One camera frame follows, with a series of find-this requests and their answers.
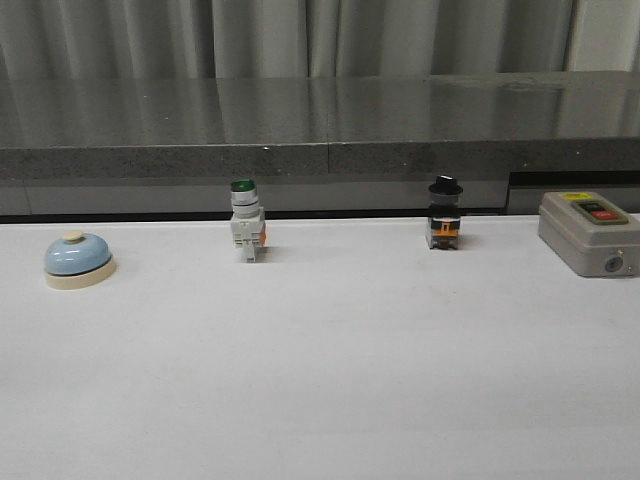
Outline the grey granite counter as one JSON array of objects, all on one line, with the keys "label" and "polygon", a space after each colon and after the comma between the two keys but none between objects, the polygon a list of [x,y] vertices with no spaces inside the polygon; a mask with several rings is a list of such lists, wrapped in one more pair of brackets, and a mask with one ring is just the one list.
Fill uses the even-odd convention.
[{"label": "grey granite counter", "polygon": [[639,208],[639,77],[19,80],[1,85],[1,218],[222,219],[251,177],[273,218],[470,214],[553,190]]}]

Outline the grey push button switch box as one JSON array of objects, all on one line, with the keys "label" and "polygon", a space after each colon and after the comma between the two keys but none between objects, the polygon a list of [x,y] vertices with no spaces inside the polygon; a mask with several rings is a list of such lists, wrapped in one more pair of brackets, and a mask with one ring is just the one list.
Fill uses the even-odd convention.
[{"label": "grey push button switch box", "polygon": [[595,192],[545,193],[538,235],[580,276],[639,274],[639,220]]}]

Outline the grey curtain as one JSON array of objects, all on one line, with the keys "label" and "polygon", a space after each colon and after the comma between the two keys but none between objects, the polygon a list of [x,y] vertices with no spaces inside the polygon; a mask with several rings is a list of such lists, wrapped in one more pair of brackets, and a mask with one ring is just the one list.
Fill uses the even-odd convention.
[{"label": "grey curtain", "polygon": [[5,80],[635,71],[635,1],[5,1]]}]

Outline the green pushbutton switch white body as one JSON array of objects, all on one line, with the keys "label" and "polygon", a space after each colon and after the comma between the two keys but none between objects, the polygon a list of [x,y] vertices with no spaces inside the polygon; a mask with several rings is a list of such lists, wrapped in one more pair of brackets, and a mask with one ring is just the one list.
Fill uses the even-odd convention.
[{"label": "green pushbutton switch white body", "polygon": [[233,181],[230,184],[230,201],[234,246],[242,250],[246,262],[255,262],[266,243],[266,222],[254,180],[244,178]]}]

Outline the blue call bell cream base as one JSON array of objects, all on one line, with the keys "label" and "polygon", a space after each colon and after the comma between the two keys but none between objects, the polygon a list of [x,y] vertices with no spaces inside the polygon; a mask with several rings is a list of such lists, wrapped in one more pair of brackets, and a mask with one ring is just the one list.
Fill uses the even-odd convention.
[{"label": "blue call bell cream base", "polygon": [[44,254],[46,284],[56,290],[76,290],[96,285],[116,271],[108,243],[80,230],[65,232]]}]

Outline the black rotary selector switch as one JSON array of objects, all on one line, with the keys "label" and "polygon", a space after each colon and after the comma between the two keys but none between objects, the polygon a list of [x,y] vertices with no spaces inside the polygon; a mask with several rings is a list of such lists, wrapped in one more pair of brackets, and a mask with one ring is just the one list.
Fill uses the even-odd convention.
[{"label": "black rotary selector switch", "polygon": [[430,205],[426,240],[430,249],[457,249],[461,215],[459,199],[463,188],[454,177],[438,175],[429,187]]}]

